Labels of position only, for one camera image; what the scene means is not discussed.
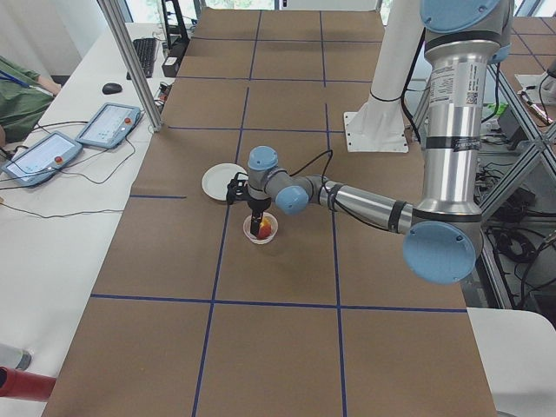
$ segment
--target red cup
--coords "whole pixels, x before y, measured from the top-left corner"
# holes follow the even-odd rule
[[[56,378],[32,374],[10,367],[0,367],[0,397],[46,402]]]

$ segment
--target blue lanyard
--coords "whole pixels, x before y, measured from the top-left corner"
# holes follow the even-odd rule
[[[1,69],[0,69],[0,74],[3,75],[3,76],[0,76],[0,80],[12,81],[13,83],[19,84],[26,89],[28,89],[30,87],[30,85],[28,85],[26,82],[21,81],[20,79],[15,78],[14,76],[11,76],[7,72],[3,72]]]

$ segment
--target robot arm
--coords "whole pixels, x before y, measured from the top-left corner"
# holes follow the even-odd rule
[[[273,149],[258,147],[244,193],[254,210],[251,233],[271,200],[287,214],[315,202],[406,234],[404,259],[428,281],[448,284],[473,270],[482,249],[473,189],[486,66],[508,54],[513,1],[422,0],[420,14],[433,66],[421,201],[412,206],[318,175],[291,177]]]

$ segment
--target tablet device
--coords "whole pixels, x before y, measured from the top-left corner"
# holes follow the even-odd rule
[[[53,132],[15,156],[2,166],[2,171],[24,187],[32,187],[50,179],[65,167],[83,146],[60,132]]]
[[[138,107],[105,103],[77,135],[76,141],[98,148],[115,148],[137,125],[140,115]]]

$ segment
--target red fruit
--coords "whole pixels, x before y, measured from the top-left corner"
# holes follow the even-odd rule
[[[270,224],[270,220],[266,217],[263,217],[261,220],[261,226],[259,227],[259,234],[257,235],[257,239],[266,239],[272,233],[272,225]]]

